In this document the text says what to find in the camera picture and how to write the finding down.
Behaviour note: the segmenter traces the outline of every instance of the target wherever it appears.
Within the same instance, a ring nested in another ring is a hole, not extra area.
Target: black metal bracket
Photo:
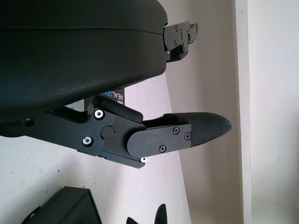
[[[183,59],[189,50],[189,44],[197,40],[198,25],[183,22],[164,28],[164,51],[166,62]]]
[[[7,137],[26,135],[135,168],[145,165],[143,157],[190,147],[183,133],[190,133],[191,125],[163,118],[142,120],[141,113],[97,96],[84,112],[63,107],[1,124],[0,131]],[[159,149],[163,145],[167,150]]]

